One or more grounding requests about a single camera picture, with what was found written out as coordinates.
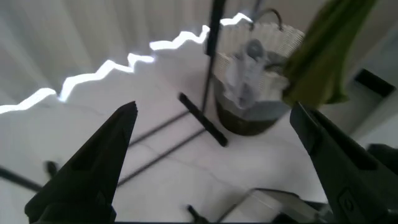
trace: green towel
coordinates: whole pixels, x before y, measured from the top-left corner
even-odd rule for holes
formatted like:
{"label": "green towel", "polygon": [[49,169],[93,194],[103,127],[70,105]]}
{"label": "green towel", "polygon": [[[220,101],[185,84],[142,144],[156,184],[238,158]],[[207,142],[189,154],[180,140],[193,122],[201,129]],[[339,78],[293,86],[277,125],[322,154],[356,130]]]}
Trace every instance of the green towel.
{"label": "green towel", "polygon": [[290,85],[284,101],[318,108],[348,100],[343,69],[349,47],[376,0],[332,0],[319,11],[283,74]]}

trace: tiled floor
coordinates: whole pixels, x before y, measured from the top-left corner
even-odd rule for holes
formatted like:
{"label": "tiled floor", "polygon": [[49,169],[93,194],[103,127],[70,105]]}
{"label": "tiled floor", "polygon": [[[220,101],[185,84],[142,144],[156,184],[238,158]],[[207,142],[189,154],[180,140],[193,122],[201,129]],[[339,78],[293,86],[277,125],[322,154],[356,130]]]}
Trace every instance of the tiled floor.
{"label": "tiled floor", "polygon": [[[178,92],[199,105],[208,60],[202,46],[186,43],[177,51],[156,54],[155,63],[138,63],[135,74],[113,71],[100,82],[78,85],[65,104],[48,97],[28,111],[2,115],[0,125],[9,127],[9,134],[0,135],[5,155],[1,164],[44,184],[43,161],[66,162],[122,104],[137,101],[132,139],[184,111]],[[232,134],[219,124],[212,97],[207,116],[225,133],[229,146],[221,147],[203,133],[124,184],[113,203],[117,220],[185,222],[190,219],[185,206],[191,204],[212,221],[253,187],[288,190],[306,200],[326,201],[288,114],[266,133],[250,138]],[[128,150],[121,177],[200,129],[189,114],[140,142]],[[10,209],[23,215],[23,202],[30,195]]]}

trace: hanging towel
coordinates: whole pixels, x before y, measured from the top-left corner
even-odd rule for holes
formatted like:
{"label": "hanging towel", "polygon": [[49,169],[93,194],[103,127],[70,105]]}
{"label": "hanging towel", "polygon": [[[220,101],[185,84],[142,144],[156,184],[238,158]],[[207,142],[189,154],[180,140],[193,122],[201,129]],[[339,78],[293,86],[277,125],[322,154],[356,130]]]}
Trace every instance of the hanging towel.
{"label": "hanging towel", "polygon": [[342,87],[344,61],[375,2],[331,0],[325,4],[284,68],[290,82],[284,90],[287,104],[299,101],[318,108],[348,100]]}

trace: basket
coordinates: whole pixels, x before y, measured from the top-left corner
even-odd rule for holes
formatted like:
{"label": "basket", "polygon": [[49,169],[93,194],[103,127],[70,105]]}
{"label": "basket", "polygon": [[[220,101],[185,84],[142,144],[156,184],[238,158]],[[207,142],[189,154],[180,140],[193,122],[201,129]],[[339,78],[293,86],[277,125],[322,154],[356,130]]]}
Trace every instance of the basket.
{"label": "basket", "polygon": [[[270,95],[282,99],[280,90],[281,79],[284,79],[281,74],[282,66],[290,54],[301,44],[304,33],[284,25],[279,13],[274,9],[266,9],[263,13],[269,11],[277,14],[279,24],[253,22],[224,26],[220,31],[215,53],[215,65],[212,72],[215,77],[214,94],[217,115],[226,129],[244,136],[262,133],[290,109],[282,100],[269,101],[266,99],[269,99]],[[259,82],[261,95],[256,104],[242,110],[224,96],[223,83],[228,64],[233,60],[232,55],[250,39],[260,40],[272,63],[266,67]]]}

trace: curtain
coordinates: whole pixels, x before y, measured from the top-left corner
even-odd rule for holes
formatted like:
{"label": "curtain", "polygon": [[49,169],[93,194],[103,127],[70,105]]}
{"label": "curtain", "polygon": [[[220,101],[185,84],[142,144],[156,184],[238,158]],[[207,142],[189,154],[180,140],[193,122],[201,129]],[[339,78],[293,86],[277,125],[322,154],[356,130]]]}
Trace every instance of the curtain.
{"label": "curtain", "polygon": [[[0,2],[0,105],[40,88],[60,94],[67,77],[95,73],[128,53],[152,55],[149,42],[181,31],[200,35],[212,0],[10,0]],[[225,17],[248,14],[255,0],[228,1]]]}

